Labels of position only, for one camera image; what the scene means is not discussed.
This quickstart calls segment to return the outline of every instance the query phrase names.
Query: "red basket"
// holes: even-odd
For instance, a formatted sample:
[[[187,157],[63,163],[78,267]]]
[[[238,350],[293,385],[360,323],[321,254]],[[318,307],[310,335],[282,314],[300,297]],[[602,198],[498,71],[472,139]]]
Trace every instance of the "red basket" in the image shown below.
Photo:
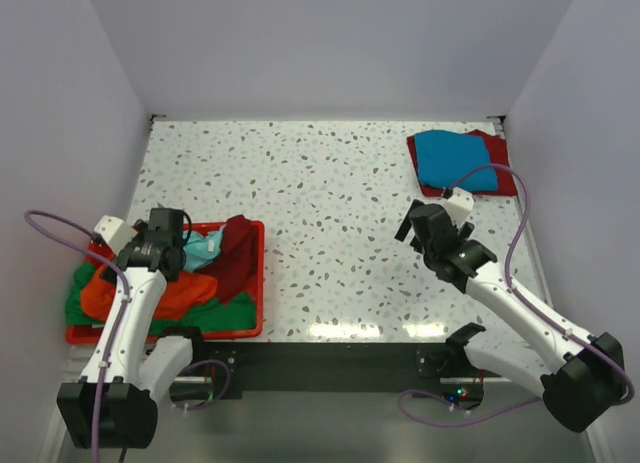
[[[224,222],[215,223],[194,223],[193,230],[203,235],[206,235],[209,231],[220,229]],[[206,331],[203,333],[205,340],[219,340],[227,338],[248,338],[251,336],[257,336],[262,332],[263,323],[263,305],[264,305],[264,224],[261,221],[254,220],[251,222],[258,232],[258,263],[256,265],[256,273],[252,275],[244,290],[248,292],[256,302],[256,327],[250,330],[233,330],[233,331]],[[91,243],[89,249],[96,249],[95,244]],[[98,251],[100,254],[105,254],[105,251]],[[101,327],[94,327],[91,325],[69,325],[67,326],[66,340],[72,345],[90,345],[95,344],[100,339],[102,334]],[[154,342],[158,339],[156,335],[149,335],[147,342]]]

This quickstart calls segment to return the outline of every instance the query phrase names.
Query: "pile of clothes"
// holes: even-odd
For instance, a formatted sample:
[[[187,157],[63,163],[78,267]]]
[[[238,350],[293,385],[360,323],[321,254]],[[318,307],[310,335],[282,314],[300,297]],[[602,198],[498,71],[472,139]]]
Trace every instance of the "pile of clothes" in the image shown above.
[[[423,131],[407,138],[407,145],[420,190],[425,196],[440,196],[443,188],[478,166],[487,163],[509,166],[507,142],[479,130],[466,134],[445,130]],[[511,174],[493,168],[474,173],[460,187],[480,195],[518,194]]]
[[[184,250],[185,268],[177,281],[167,284],[149,334],[159,334],[167,326],[198,326],[203,332],[255,328],[257,308],[251,288],[256,285],[249,283],[257,271],[258,232],[251,222],[238,215],[218,231],[194,231]],[[65,305],[67,325],[104,324],[116,288],[101,277],[104,269],[87,258],[74,272]]]

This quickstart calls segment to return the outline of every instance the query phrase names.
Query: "dark red folded cloth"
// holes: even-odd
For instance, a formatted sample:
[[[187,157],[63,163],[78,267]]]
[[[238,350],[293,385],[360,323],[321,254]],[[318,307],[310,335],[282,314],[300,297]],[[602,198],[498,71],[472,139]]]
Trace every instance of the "dark red folded cloth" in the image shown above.
[[[255,273],[258,261],[258,233],[244,216],[227,220],[220,243],[220,254],[209,265],[195,272],[218,280],[216,297],[227,303],[244,291],[247,280]]]
[[[467,135],[481,136],[484,139],[484,144],[489,151],[489,158],[492,163],[500,163],[501,165],[509,165],[509,152],[507,151],[507,142],[499,136],[487,135],[484,131],[473,130],[467,133]],[[409,154],[411,155],[411,161],[413,162],[413,168],[416,170],[416,178],[418,178],[418,157],[416,155],[416,140],[413,136],[407,138],[407,146],[409,147]],[[495,170],[498,176],[498,189],[495,191],[473,191],[474,195],[493,195],[493,196],[515,196],[518,194],[518,189],[513,181],[513,177],[510,173],[502,170]],[[418,179],[420,190],[424,196],[440,196],[442,195],[442,188],[433,188],[432,186],[423,185]]]

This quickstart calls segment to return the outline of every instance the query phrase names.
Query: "light blue cloth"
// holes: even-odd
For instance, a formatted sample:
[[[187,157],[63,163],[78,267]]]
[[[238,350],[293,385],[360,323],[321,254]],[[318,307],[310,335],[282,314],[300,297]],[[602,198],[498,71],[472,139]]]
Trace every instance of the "light blue cloth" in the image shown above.
[[[446,188],[474,168],[491,163],[481,136],[430,130],[415,136],[418,179],[423,185]],[[495,191],[498,176],[493,168],[480,170],[464,180],[467,191]]]
[[[224,226],[218,231],[210,231],[207,236],[202,236],[197,231],[192,232],[189,241],[184,245],[187,254],[184,269],[195,271],[211,263],[220,254],[223,231]],[[186,238],[187,234],[188,231],[183,232],[182,237]]]

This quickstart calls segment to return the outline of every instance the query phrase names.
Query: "white wall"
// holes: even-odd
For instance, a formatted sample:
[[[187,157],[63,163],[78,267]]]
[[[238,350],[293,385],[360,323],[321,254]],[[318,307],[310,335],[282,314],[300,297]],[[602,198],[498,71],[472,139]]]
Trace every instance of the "white wall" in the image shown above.
[[[35,461],[42,444],[67,351],[63,301],[80,261],[22,213],[37,207],[89,226],[123,214],[145,120],[88,0],[0,0],[2,461]]]
[[[507,118],[555,304],[625,348],[640,385],[640,0],[575,0]],[[605,416],[638,461],[640,401]]]
[[[91,0],[173,118],[506,114],[571,0]]]

